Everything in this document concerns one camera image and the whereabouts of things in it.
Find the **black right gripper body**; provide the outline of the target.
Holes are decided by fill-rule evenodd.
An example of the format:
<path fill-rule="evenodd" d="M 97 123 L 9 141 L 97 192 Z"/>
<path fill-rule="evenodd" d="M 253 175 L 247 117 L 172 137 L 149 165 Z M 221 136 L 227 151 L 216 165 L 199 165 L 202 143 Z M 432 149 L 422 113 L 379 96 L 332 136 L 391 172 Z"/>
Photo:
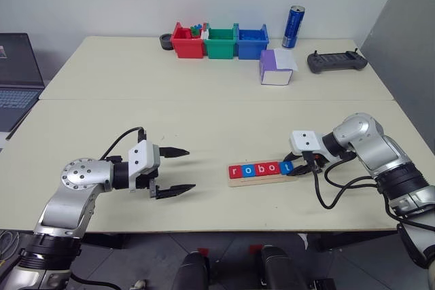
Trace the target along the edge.
<path fill-rule="evenodd" d="M 323 168 L 322 162 L 319 160 L 320 156 L 312 151 L 303 151 L 302 157 L 305 161 L 305 164 L 308 164 L 312 167 L 312 172 L 320 173 Z"/>

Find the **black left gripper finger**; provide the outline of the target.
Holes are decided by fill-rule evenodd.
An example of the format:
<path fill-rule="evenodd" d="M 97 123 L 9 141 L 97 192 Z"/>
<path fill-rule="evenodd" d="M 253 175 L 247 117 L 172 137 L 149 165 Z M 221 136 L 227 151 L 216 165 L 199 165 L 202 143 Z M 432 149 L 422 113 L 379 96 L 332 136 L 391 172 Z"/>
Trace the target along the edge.
<path fill-rule="evenodd" d="M 155 199 L 163 199 L 163 198 L 171 198 L 178 195 L 183 194 L 194 188 L 195 184 L 182 184 L 182 185 L 173 185 L 168 189 L 160 190 L 159 187 L 156 187 L 156 196 Z"/>
<path fill-rule="evenodd" d="M 176 147 L 160 147 L 159 155 L 164 158 L 178 158 L 189 155 L 190 152 Z"/>

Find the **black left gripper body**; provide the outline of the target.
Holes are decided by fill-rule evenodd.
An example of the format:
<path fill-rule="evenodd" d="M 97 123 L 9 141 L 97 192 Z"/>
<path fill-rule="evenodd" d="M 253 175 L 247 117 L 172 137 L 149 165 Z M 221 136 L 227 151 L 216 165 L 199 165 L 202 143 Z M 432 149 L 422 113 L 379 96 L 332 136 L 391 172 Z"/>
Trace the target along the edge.
<path fill-rule="evenodd" d="M 135 179 L 136 189 L 147 189 L 150 198 L 157 198 L 158 186 L 156 178 L 158 177 L 158 170 L 155 169 L 149 173 L 141 173 Z"/>

